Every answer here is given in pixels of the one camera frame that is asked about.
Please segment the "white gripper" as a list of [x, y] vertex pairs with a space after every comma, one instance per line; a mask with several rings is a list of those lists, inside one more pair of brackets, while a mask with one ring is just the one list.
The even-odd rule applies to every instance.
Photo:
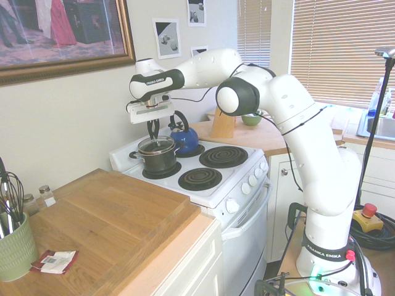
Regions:
[[157, 139], [160, 129], [160, 118], [173, 115], [175, 108], [170, 101], [162, 101], [153, 107], [143, 103], [134, 103], [128, 106], [132, 124], [147, 122], [147, 129], [151, 139]]

